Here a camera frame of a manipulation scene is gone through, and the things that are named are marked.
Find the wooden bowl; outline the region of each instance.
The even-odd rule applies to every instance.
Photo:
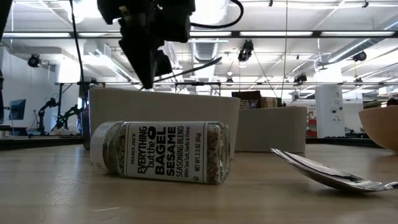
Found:
[[[398,153],[398,106],[372,108],[359,112],[366,134],[378,145]]]

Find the glass spice jar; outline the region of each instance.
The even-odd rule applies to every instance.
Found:
[[[220,122],[124,122],[100,125],[94,165],[123,177],[221,184],[229,175],[229,127]]]

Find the spotlight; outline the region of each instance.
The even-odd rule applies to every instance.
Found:
[[[362,78],[357,78],[358,76],[357,75],[355,75],[355,80],[354,80],[354,82],[355,83],[362,83],[363,81],[362,81]]]
[[[363,62],[366,60],[367,57],[368,56],[366,55],[365,52],[360,52],[360,53],[354,55],[353,60],[354,60],[354,62]]]
[[[245,40],[238,55],[239,66],[245,68],[248,65],[248,60],[251,57],[251,52],[254,50],[254,46],[251,40]]]
[[[305,73],[301,73],[300,75],[294,77],[294,82],[303,83],[306,81],[307,81],[307,75]]]
[[[32,54],[27,64],[32,68],[39,68],[42,66],[42,61],[39,54]]]
[[[231,82],[232,83],[232,82],[234,82],[234,80],[232,80],[232,78],[227,78],[226,82]]]
[[[248,65],[248,62],[239,62],[239,67],[240,68],[246,68],[247,67],[247,65]]]

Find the red object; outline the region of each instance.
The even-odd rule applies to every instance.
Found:
[[[317,121],[315,119],[309,119],[308,123],[309,124],[317,124]]]
[[[307,136],[317,136],[318,132],[317,131],[307,131]]]

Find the wooden table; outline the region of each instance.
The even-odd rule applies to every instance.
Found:
[[[308,145],[307,157],[398,180],[391,151]],[[397,223],[398,191],[348,195],[267,153],[238,153],[220,186],[104,175],[81,146],[0,152],[0,223]]]

